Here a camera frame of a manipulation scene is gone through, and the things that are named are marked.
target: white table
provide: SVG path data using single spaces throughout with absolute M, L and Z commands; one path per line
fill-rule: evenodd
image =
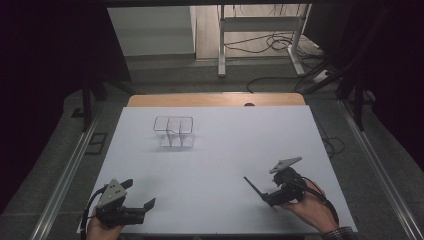
M 157 116 L 193 117 L 194 147 L 160 147 Z M 308 106 L 124 108 L 93 192 L 132 178 L 124 206 L 156 198 L 144 224 L 123 233 L 317 234 L 291 212 L 274 212 L 243 179 L 271 193 L 269 169 L 296 156 L 303 160 L 292 167 L 325 190 L 340 225 L 357 231 Z

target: wall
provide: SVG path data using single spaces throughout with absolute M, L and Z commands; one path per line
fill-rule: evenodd
M 194 53 L 190 7 L 110 8 L 124 56 Z

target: robotic hand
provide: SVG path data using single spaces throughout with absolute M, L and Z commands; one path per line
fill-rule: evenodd
M 86 225 L 88 219 L 88 211 L 98 194 L 102 194 L 99 203 L 96 206 L 96 217 L 108 228 L 118 225 L 135 225 L 143 224 L 145 214 L 155 206 L 155 198 L 144 204 L 143 208 L 126 208 L 122 204 L 125 201 L 127 191 L 133 180 L 129 179 L 120 184 L 115 179 L 103 188 L 97 190 L 90 198 L 87 208 L 84 210 L 84 216 L 81 221 L 81 239 L 86 239 Z
M 274 175 L 273 181 L 280 187 L 280 190 L 273 193 L 262 193 L 260 192 L 246 177 L 244 179 L 252 186 L 252 188 L 259 194 L 262 200 L 268 203 L 271 207 L 279 206 L 284 203 L 297 200 L 302 201 L 305 191 L 312 193 L 318 199 L 320 199 L 333 214 L 334 220 L 339 223 L 339 218 L 333 204 L 322 194 L 314 189 L 309 188 L 306 185 L 303 177 L 298 174 L 290 165 L 300 161 L 302 158 L 292 158 L 287 160 L 280 160 L 278 164 L 269 171 L 270 174 Z

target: wire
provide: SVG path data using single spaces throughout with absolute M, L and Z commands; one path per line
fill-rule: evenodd
M 274 12 L 274 16 L 275 16 L 276 9 L 277 9 L 277 4 L 274 4 L 274 8 L 271 10 L 271 12 L 268 13 L 268 16 L 271 15 L 272 12 Z
M 81 236 L 81 240 L 85 240 L 87 239 L 87 220 L 89 219 L 88 217 L 88 212 L 90 211 L 90 206 L 93 203 L 94 199 L 97 197 L 97 195 L 103 193 L 106 190 L 106 187 L 103 187 L 99 190 L 97 190 L 93 196 L 91 196 L 90 200 L 88 201 L 87 207 L 84 209 L 84 213 L 82 216 L 82 220 L 81 220 L 81 225 L 80 225 L 80 236 Z
M 328 60 L 324 59 L 320 64 L 312 68 L 308 74 L 303 76 L 303 78 L 296 84 L 296 86 L 293 88 L 292 92 L 299 93 L 299 89 L 301 87 L 306 88 L 308 84 L 310 84 L 316 75 L 318 75 L 320 72 L 325 70 L 325 68 L 328 66 L 329 62 Z
M 218 5 L 216 5 L 216 16 L 218 17 L 218 26 L 219 26 L 219 29 L 221 29 L 221 19 L 219 18 L 219 8 L 218 8 Z
M 318 117 L 315 114 L 315 112 L 312 111 L 312 109 L 311 109 L 311 112 L 312 112 L 312 115 L 314 116 L 315 121 L 317 122 L 318 127 L 321 128 L 322 134 L 324 135 L 324 137 L 321 138 L 322 139 L 322 142 L 324 143 L 324 147 L 328 146 L 330 148 L 330 151 L 328 151 L 327 148 L 326 148 L 327 154 L 328 154 L 328 158 L 331 159 L 331 158 L 334 157 L 334 155 L 343 152 L 345 150 L 345 143 L 343 142 L 343 140 L 341 140 L 340 138 L 337 138 L 337 137 L 331 137 L 331 138 L 328 137 L 328 135 L 327 135 L 324 127 L 322 126 L 321 122 L 318 120 Z M 336 148 L 331 143 L 332 140 L 336 140 L 339 143 L 341 143 L 341 149 L 340 150 L 336 151 Z
M 294 186 L 296 186 L 296 187 L 298 187 L 300 189 L 303 189 L 306 192 L 309 192 L 309 193 L 313 194 L 315 197 L 317 197 L 319 200 L 321 200 L 321 202 L 323 202 L 324 205 L 327 206 L 328 209 L 330 210 L 331 214 L 333 215 L 334 221 L 336 221 L 336 223 L 339 224 L 339 216 L 337 214 L 337 211 L 334 208 L 333 204 L 330 202 L 330 200 L 328 200 L 325 197 L 324 194 L 322 194 L 322 193 L 320 194 L 319 192 L 315 191 L 314 189 L 312 189 L 310 187 L 307 187 L 307 186 L 306 187 L 305 186 L 302 186 L 302 185 L 300 185 L 300 184 L 298 184 L 298 183 L 296 183 L 294 181 L 286 181 L 286 182 L 287 183 L 290 183 L 290 184 L 292 184 L 292 185 L 294 185 Z
M 250 89 L 250 85 L 252 85 L 253 83 L 260 81 L 260 80 L 265 80 L 265 79 L 299 79 L 299 77 L 261 77 L 261 78 L 255 78 L 251 81 L 249 81 L 246 85 L 247 91 L 250 93 L 254 93 L 251 89 Z
M 249 42 L 249 41 L 253 41 L 253 40 L 258 40 L 258 39 L 262 39 L 262 38 L 267 38 L 266 44 L 268 46 L 266 48 L 264 48 L 262 50 L 258 50 L 258 51 L 252 51 L 252 50 L 247 50 L 247 49 L 229 46 L 229 45 L 234 45 L 234 44 L 238 44 L 238 43 L 244 43 L 244 42 Z M 275 46 L 276 44 L 282 44 L 282 46 L 276 47 Z M 273 34 L 268 34 L 268 35 L 264 35 L 264 36 L 260 36 L 260 37 L 249 38 L 249 39 L 245 39 L 245 40 L 241 40 L 241 41 L 237 41 L 237 42 L 225 43 L 224 46 L 228 49 L 239 50 L 239 51 L 248 52 L 248 53 L 262 53 L 262 52 L 265 52 L 266 50 L 268 50 L 270 48 L 272 48 L 275 51 L 281 51 L 281 50 L 287 49 L 290 44 L 291 44 L 290 39 L 288 37 L 285 37 L 283 33 L 275 33 L 274 32 Z
M 307 63 L 305 62 L 305 59 L 324 59 L 324 57 L 318 57 L 318 56 L 316 56 L 316 57 L 302 57 L 302 56 L 301 56 L 300 61 L 302 62 L 302 64 L 303 64 L 304 66 L 306 66 L 306 67 L 308 67 L 308 68 L 314 68 L 314 67 L 316 67 L 316 65 L 315 65 L 315 66 L 311 66 L 311 65 L 309 65 L 309 63 L 307 64 Z
M 244 12 L 243 12 L 243 10 L 241 9 L 241 5 L 240 5 L 240 12 L 241 12 L 241 14 L 244 16 Z
M 284 7 L 284 4 L 281 4 L 281 9 L 280 9 L 280 16 L 281 16 L 281 13 L 283 12 L 283 7 Z
M 321 191 L 321 189 L 318 187 L 318 185 L 316 183 L 314 183 L 311 179 L 309 179 L 307 177 L 302 177 L 302 178 L 304 178 L 304 179 L 308 180 L 309 182 L 311 182 L 315 186 L 315 188 L 318 189 L 318 192 L 321 193 L 321 195 L 324 195 L 325 196 L 325 194 Z

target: cable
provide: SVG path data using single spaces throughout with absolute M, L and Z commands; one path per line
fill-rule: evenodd
M 324 195 L 324 193 L 323 193 L 323 192 L 321 192 L 320 188 L 318 187 L 318 185 L 316 185 L 316 183 L 315 183 L 315 182 L 313 182 L 311 179 L 309 179 L 309 178 L 307 178 L 307 177 L 302 177 L 302 178 L 304 178 L 304 179 L 306 179 L 306 180 L 309 180 L 309 182 L 311 182 L 311 183 L 315 186 L 315 188 L 316 188 L 316 189 L 318 189 L 319 193 L 321 193 L 321 195 Z
M 330 200 L 328 200 L 328 199 L 325 197 L 325 195 L 324 195 L 324 194 L 319 193 L 319 192 L 315 191 L 314 189 L 312 189 L 312 188 L 310 188 L 310 187 L 302 186 L 302 185 L 300 185 L 300 184 L 298 184 L 298 183 L 296 183 L 296 182 L 294 182 L 294 181 L 286 181 L 286 182 L 287 182 L 287 183 L 290 183 L 290 184 L 292 184 L 292 185 L 294 185 L 294 186 L 296 186 L 296 187 L 298 187 L 298 188 L 301 188 L 301 189 L 303 189 L 304 191 L 307 191 L 307 192 L 309 192 L 309 193 L 313 194 L 314 196 L 316 196 L 319 200 L 321 200 L 321 202 L 323 202 L 323 203 L 324 203 L 324 205 L 325 205 L 325 206 L 327 206 L 327 207 L 328 207 L 328 209 L 330 209 L 330 212 L 331 212 L 331 214 L 333 215 L 334 221 L 335 221 L 337 224 L 339 224 L 339 216 L 337 215 L 337 211 L 336 211 L 336 209 L 334 208 L 333 204 L 330 202 Z
M 301 56 L 300 61 L 302 62 L 302 64 L 303 64 L 304 66 L 306 66 L 306 67 L 308 67 L 308 68 L 314 68 L 314 67 L 316 67 L 316 66 L 311 66 L 311 65 L 309 65 L 309 64 L 307 64 L 307 63 L 305 63 L 305 59 L 325 59 L 325 58 L 324 58 L 324 57 L 318 57 L 318 56 L 316 56 L 316 57 L 302 57 L 302 56 Z
M 320 64 L 312 68 L 307 75 L 303 76 L 302 79 L 296 84 L 296 86 L 293 88 L 292 92 L 299 93 L 299 89 L 301 87 L 305 88 L 316 75 L 318 75 L 320 72 L 325 70 L 325 68 L 328 66 L 329 62 L 328 60 L 324 59 Z
M 281 8 L 280 8 L 280 12 L 279 15 L 281 16 L 282 11 L 284 8 L 284 4 L 281 4 Z M 298 8 L 297 8 L 297 12 L 296 15 L 299 13 L 300 10 L 300 4 L 298 4 Z M 236 16 L 236 9 L 235 9 L 235 5 L 233 5 L 233 12 Z M 271 13 L 274 12 L 274 16 L 276 16 L 276 12 L 277 12 L 277 4 L 274 4 L 273 9 L 271 10 L 271 12 L 268 13 L 268 16 L 271 15 Z M 220 22 L 220 17 L 219 17 L 219 11 L 218 11 L 218 5 L 217 5 L 217 16 L 218 16 L 218 22 L 219 22 L 219 26 L 221 26 L 221 22 Z M 241 41 L 237 41 L 237 42 L 230 42 L 230 43 L 224 43 L 224 46 L 228 49 L 232 49 L 232 50 L 238 50 L 238 51 L 243 51 L 243 52 L 247 52 L 247 53 L 262 53 L 267 51 L 268 49 L 272 48 L 275 51 L 281 51 L 284 49 L 287 49 L 288 46 L 290 44 L 292 44 L 293 41 L 293 34 L 294 32 L 291 32 L 292 36 L 291 38 L 285 37 L 284 36 L 284 32 L 280 32 L 280 33 L 276 33 L 275 31 L 271 34 L 268 35 L 264 35 L 264 36 L 260 36 L 260 37 L 255 37 L 255 38 L 250 38 L 250 39 L 245 39 L 245 40 L 241 40 Z M 268 47 L 262 49 L 262 50 L 258 50 L 258 51 L 253 51 L 253 50 L 248 50 L 248 49 L 243 49 L 243 48 L 237 48 L 237 47 L 230 47 L 230 45 L 234 45 L 234 44 L 238 44 L 238 43 L 244 43 L 244 42 L 249 42 L 249 41 L 253 41 L 253 40 L 258 40 L 258 39 L 262 39 L 262 38 L 267 38 L 266 39 L 266 44 L 268 45 Z M 297 49 L 298 54 L 303 57 L 303 56 L 308 56 L 308 57 L 321 57 L 319 55 L 312 55 L 309 53 L 306 53 L 300 46 L 298 46 L 299 49 Z
M 216 16 L 218 17 L 218 26 L 219 26 L 219 29 L 221 29 L 221 19 L 219 18 L 219 8 L 218 8 L 218 5 L 216 5 Z
M 254 93 L 251 89 L 250 89 L 250 85 L 253 84 L 254 82 L 260 81 L 260 80 L 265 80 L 265 79 L 299 79 L 299 77 L 261 77 L 261 78 L 255 78 L 251 81 L 249 81 L 246 85 L 247 91 L 250 93 Z
M 322 131 L 322 133 L 324 135 L 324 137 L 321 138 L 322 139 L 322 142 L 324 143 L 324 147 L 328 146 L 330 148 L 330 151 L 327 151 L 328 158 L 331 159 L 332 157 L 334 157 L 334 155 L 343 152 L 345 150 L 345 143 L 340 138 L 337 138 L 337 137 L 331 137 L 330 138 L 330 137 L 328 137 L 328 135 L 327 135 L 324 127 L 322 126 L 321 122 L 318 120 L 318 117 L 316 116 L 316 114 L 314 113 L 314 111 L 312 111 L 312 109 L 311 109 L 311 112 L 312 112 L 312 115 L 314 116 L 315 122 L 317 122 L 318 127 L 321 128 L 321 131 Z M 342 145 L 341 149 L 338 150 L 338 151 L 336 151 L 336 148 L 331 143 L 331 140 L 339 141 L 341 143 L 341 145 Z
M 244 16 L 244 12 L 243 12 L 243 10 L 241 9 L 241 4 L 240 4 L 240 12 L 241 12 L 241 14 Z
M 87 239 L 87 220 L 89 219 L 88 212 L 90 211 L 91 204 L 93 203 L 93 201 L 97 197 L 97 195 L 104 193 L 104 191 L 106 190 L 106 187 L 107 187 L 107 185 L 104 186 L 103 188 L 97 190 L 93 194 L 93 196 L 91 196 L 90 200 L 88 201 L 87 207 L 84 209 L 84 213 L 82 215 L 82 220 L 81 220 L 81 225 L 80 225 L 81 240 Z

